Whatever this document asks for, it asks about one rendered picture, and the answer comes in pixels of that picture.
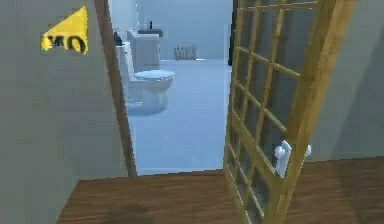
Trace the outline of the white toilet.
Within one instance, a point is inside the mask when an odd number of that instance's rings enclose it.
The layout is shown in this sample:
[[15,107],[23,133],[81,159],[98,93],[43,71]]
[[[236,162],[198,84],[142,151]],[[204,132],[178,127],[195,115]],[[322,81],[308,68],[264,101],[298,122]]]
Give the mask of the white toilet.
[[117,46],[116,54],[127,113],[151,116],[165,111],[175,73],[161,69],[136,72],[129,42]]

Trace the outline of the white bathroom cabinet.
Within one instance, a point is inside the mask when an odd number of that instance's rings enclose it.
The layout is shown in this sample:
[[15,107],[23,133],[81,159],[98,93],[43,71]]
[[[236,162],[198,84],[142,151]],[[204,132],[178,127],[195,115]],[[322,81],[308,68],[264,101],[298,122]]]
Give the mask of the white bathroom cabinet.
[[158,34],[140,34],[137,30],[130,29],[127,31],[127,39],[130,42],[136,72],[160,68]]

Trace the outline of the yellow wall sign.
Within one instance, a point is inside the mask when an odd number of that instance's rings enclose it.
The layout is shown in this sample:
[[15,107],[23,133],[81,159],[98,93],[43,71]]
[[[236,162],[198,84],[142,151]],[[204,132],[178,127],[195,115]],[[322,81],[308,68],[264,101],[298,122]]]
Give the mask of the yellow wall sign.
[[85,6],[54,25],[41,35],[40,47],[48,51],[53,47],[88,53],[88,11]]

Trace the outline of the yellow wooden lattice door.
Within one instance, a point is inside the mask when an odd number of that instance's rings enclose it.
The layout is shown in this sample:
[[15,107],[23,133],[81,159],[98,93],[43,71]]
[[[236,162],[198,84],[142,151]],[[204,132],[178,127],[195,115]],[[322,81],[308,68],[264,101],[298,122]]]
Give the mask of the yellow wooden lattice door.
[[284,223],[355,2],[234,0],[223,171],[239,224]]

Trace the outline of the brown rack on floor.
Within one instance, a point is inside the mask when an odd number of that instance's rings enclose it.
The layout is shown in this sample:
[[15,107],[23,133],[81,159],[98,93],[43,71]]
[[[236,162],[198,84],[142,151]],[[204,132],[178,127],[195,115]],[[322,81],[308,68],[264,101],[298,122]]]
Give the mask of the brown rack on floor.
[[195,46],[179,46],[174,48],[174,58],[176,60],[196,60],[197,48]]

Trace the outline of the dark sink basin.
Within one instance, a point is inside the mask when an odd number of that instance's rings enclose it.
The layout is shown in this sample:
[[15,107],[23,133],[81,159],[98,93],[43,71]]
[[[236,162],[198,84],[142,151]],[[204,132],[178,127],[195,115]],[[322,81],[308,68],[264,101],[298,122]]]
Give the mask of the dark sink basin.
[[163,36],[163,30],[154,28],[153,21],[150,21],[146,28],[139,29],[138,33],[139,34],[157,34],[159,37]]

